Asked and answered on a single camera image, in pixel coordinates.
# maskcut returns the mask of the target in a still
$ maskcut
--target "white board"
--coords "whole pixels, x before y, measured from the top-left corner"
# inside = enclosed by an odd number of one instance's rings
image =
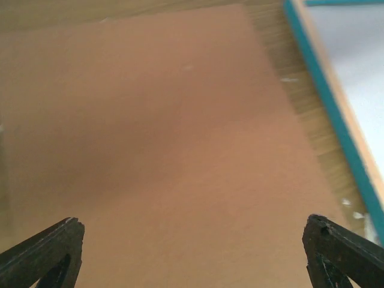
[[[383,179],[384,4],[307,9]]]

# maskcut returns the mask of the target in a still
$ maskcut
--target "wooden table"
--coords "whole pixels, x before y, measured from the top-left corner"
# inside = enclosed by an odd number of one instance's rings
[[[236,2],[247,7],[336,199],[352,230],[363,235],[364,221],[354,219],[353,212],[364,213],[364,204],[292,37],[280,0],[3,0],[0,4],[0,32],[104,21]],[[10,245],[12,236],[3,154],[0,148],[0,251]],[[352,204],[342,205],[343,199]]]

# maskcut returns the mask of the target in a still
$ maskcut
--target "white debris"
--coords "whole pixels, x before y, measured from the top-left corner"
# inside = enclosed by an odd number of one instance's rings
[[[364,236],[369,241],[377,245],[380,245],[379,237],[377,235],[375,228],[373,227],[373,223],[371,221],[371,217],[369,214],[366,214],[364,219]]]
[[[282,82],[299,82],[299,79],[297,78],[281,78]]]
[[[106,17],[106,18],[104,18],[102,21],[100,21],[100,23],[107,22],[108,20],[110,20],[110,18],[109,18],[109,17]]]
[[[343,199],[341,200],[341,204],[343,204],[343,205],[345,205],[345,206],[350,206],[350,205],[352,205],[352,202],[349,201],[349,200],[346,199],[346,198],[343,198]]]
[[[352,215],[354,219],[364,219],[364,214],[361,214],[359,212],[354,212]]]

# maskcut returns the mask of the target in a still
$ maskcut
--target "black plastic jaw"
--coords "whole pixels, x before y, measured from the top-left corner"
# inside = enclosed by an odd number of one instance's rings
[[[73,288],[82,264],[84,225],[66,218],[0,254],[0,287]]]
[[[320,215],[310,215],[302,238],[314,288],[384,287],[384,249]]]

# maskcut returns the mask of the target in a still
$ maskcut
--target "cardboard sheet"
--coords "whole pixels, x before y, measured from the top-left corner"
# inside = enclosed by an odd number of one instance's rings
[[[345,224],[239,5],[4,35],[17,240],[86,226],[77,287],[310,287]]]

